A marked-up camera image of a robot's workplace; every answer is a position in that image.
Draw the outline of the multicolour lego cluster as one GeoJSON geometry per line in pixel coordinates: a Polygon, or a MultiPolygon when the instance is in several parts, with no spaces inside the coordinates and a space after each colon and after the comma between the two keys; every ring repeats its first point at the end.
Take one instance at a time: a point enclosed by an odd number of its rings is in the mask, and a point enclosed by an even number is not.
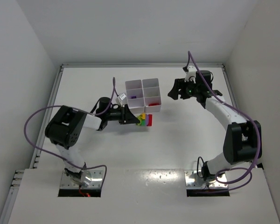
{"type": "Polygon", "coordinates": [[[137,123],[137,126],[152,126],[153,125],[153,115],[142,113],[139,116],[137,116],[137,119],[139,120],[139,123],[137,123]]]}

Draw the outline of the red lego brick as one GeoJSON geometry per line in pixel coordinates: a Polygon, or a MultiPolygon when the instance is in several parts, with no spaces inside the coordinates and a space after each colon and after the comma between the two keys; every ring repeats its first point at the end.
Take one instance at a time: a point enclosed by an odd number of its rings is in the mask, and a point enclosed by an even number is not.
{"type": "Polygon", "coordinates": [[[152,106],[159,106],[161,105],[160,103],[150,103],[148,104],[148,107],[152,107],[152,106]]]}

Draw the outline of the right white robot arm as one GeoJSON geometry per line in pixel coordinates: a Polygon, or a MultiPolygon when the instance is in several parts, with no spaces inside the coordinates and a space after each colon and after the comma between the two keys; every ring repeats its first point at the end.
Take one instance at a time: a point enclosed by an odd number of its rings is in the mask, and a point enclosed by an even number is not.
{"type": "Polygon", "coordinates": [[[225,104],[222,93],[212,89],[212,73],[208,70],[177,78],[168,93],[173,100],[196,98],[226,130],[223,151],[214,159],[203,162],[201,169],[204,180],[214,179],[216,173],[231,169],[242,162],[258,160],[262,156],[261,125],[249,121],[225,104]]]}

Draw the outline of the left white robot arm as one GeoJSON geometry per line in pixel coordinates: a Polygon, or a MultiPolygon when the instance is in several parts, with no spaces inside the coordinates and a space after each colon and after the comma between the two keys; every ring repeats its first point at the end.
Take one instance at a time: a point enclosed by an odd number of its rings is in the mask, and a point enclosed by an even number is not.
{"type": "Polygon", "coordinates": [[[45,136],[63,157],[67,175],[81,180],[86,168],[84,159],[75,147],[82,129],[102,131],[109,121],[118,121],[121,125],[140,123],[127,104],[113,105],[108,97],[100,98],[90,113],[65,105],[57,111],[45,129],[45,136]]]}

